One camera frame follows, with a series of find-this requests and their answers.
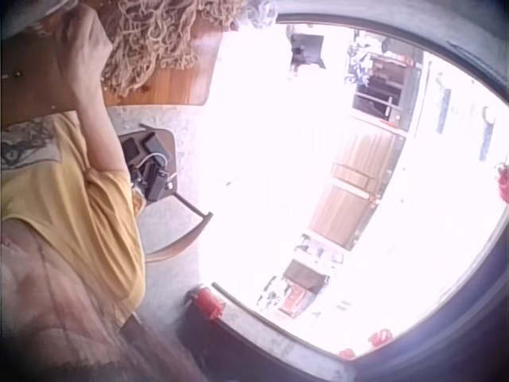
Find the wooden door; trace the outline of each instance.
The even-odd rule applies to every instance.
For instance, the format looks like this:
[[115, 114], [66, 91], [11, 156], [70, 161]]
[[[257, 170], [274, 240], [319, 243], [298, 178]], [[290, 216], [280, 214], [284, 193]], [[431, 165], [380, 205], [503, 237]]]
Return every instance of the wooden door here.
[[339, 149], [331, 175], [375, 196], [387, 175], [390, 157], [398, 138], [388, 130], [351, 117], [341, 127]]

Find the red clamp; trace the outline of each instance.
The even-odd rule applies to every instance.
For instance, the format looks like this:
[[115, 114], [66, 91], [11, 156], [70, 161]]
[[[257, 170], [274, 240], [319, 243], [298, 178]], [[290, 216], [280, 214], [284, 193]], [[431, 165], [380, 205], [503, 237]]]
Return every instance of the red clamp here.
[[499, 166], [499, 194], [503, 201], [509, 203], [509, 167]]
[[375, 348], [392, 341], [392, 333], [389, 329], [382, 329], [367, 339]]
[[215, 320], [223, 313], [225, 303], [219, 300], [207, 287], [192, 294], [198, 310], [208, 319]]

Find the table top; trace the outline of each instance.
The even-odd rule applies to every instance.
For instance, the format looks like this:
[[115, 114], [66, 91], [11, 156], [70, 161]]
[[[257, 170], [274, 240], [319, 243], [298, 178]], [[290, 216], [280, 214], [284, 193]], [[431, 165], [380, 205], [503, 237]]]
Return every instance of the table top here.
[[[206, 103], [222, 39], [222, 30], [202, 17], [192, 26], [196, 66], [158, 68], [147, 83], [127, 97], [104, 92], [107, 106], [194, 105]], [[2, 126], [69, 111], [70, 97], [61, 83], [51, 37], [20, 33], [2, 42]]]

